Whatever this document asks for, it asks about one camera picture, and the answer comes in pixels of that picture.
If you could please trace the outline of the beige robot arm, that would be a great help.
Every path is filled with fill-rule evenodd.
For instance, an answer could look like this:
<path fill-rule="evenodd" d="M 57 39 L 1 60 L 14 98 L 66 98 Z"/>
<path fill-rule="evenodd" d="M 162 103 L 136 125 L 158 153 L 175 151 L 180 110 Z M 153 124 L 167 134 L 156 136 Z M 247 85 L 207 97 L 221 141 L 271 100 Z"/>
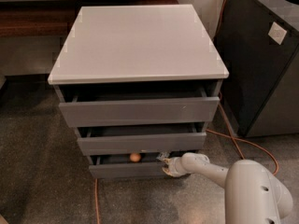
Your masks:
<path fill-rule="evenodd" d="M 225 224 L 280 224 L 292 212 L 288 188 L 257 161 L 239 160 L 225 168 L 188 152 L 164 162 L 167 175 L 199 174 L 224 189 Z"/>

